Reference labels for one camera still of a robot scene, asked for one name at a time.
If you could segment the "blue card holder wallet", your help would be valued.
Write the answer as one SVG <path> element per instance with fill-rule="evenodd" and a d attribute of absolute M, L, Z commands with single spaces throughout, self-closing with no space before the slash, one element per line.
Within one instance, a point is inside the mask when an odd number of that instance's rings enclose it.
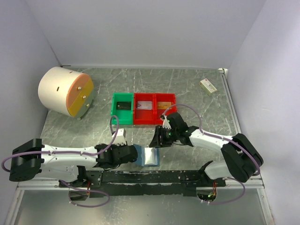
<path fill-rule="evenodd" d="M 137 160 L 134 162 L 143 167 L 154 167 L 160 165 L 159 148 L 145 148 L 140 145 L 134 144 L 137 150 Z"/>

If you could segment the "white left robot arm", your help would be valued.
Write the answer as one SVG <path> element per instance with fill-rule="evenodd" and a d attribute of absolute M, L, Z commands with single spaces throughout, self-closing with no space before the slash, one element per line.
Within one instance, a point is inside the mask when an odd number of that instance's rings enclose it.
<path fill-rule="evenodd" d="M 98 144 L 85 148 L 62 148 L 43 145 L 32 139 L 12 151 L 9 180 L 28 181 L 51 178 L 72 182 L 76 187 L 87 183 L 86 171 L 91 168 L 112 169 L 135 162 L 138 151 L 133 145 Z"/>

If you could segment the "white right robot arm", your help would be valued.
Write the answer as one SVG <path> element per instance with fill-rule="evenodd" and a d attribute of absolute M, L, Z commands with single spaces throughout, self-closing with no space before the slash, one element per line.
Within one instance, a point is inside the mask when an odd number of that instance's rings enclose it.
<path fill-rule="evenodd" d="M 199 170 L 199 182 L 210 186 L 216 179 L 233 177 L 245 183 L 260 173 L 263 158 L 244 134 L 221 136 L 197 126 L 188 126 L 181 115 L 174 112 L 162 125 L 157 125 L 151 148 L 170 147 L 179 141 L 184 146 L 201 147 L 223 156 L 222 161 L 209 161 Z"/>

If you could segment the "red plastic bin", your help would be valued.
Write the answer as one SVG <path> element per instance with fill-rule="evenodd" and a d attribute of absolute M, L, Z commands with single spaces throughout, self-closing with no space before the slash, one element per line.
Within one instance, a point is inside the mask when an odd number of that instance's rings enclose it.
<path fill-rule="evenodd" d="M 161 120 L 161 115 L 165 112 L 165 110 L 158 110 L 157 102 L 172 102 L 172 105 L 174 105 L 176 104 L 176 96 L 174 93 L 156 93 L 155 97 L 156 97 L 155 107 L 157 110 L 155 124 L 162 125 L 163 121 Z"/>
<path fill-rule="evenodd" d="M 137 110 L 137 101 L 152 101 L 152 110 Z M 156 97 L 154 93 L 135 93 L 134 94 L 134 111 L 133 122 L 135 125 L 154 125 L 157 110 L 155 107 Z"/>

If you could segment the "green plastic bin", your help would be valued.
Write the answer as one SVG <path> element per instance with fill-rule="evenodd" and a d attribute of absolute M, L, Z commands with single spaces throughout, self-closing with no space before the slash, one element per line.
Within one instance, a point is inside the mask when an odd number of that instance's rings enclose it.
<path fill-rule="evenodd" d="M 115 92 L 112 97 L 111 116 L 117 116 L 120 125 L 133 125 L 133 106 L 133 93 Z"/>

